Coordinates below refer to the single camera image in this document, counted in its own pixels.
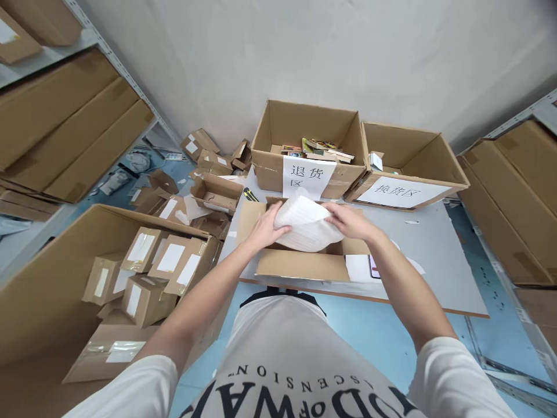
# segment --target paper sign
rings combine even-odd
[[[167,248],[166,253],[164,253],[164,255],[162,256],[157,270],[173,272],[178,264],[178,261],[180,261],[180,257],[182,256],[185,249],[186,248],[184,246],[170,244]]]
[[[334,161],[318,161],[308,158],[283,157],[283,197],[290,197],[303,187],[313,200],[320,200],[333,171]]]
[[[95,288],[95,296],[101,297],[103,295],[104,284],[106,283],[106,277],[108,276],[108,269],[102,269],[100,271],[99,281],[97,282],[97,287]]]
[[[381,176],[358,200],[387,206],[411,208],[433,199],[450,187]]]

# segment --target flattened cardboard box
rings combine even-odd
[[[0,95],[0,170],[6,170],[49,132],[118,77],[98,49],[3,89]]]
[[[176,295],[163,293],[167,280],[135,275],[128,279],[122,311],[141,328],[166,318],[176,307]]]
[[[374,170],[366,158],[366,173],[348,190],[346,201],[412,211],[470,185],[438,132],[370,122],[363,122],[361,131],[366,155],[383,153],[384,167]]]

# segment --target discarded cardboard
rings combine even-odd
[[[195,179],[190,192],[199,206],[234,216],[242,190],[238,183],[207,173]]]
[[[366,173],[348,190],[346,201],[413,211],[470,185],[438,132],[371,122],[363,122],[361,131],[366,154],[383,153],[385,167],[372,169],[368,158]]]
[[[101,51],[92,49],[3,90],[0,170],[6,170],[117,77]]]

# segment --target white wall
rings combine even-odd
[[[551,0],[79,0],[182,136],[225,152],[267,98],[442,131],[455,151],[557,87]]]

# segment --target t-shirt sleeve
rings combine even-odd
[[[516,418],[464,344],[450,337],[419,352],[408,398],[429,418]]]
[[[145,357],[64,418],[166,418],[177,384],[178,371],[172,359],[162,355]]]

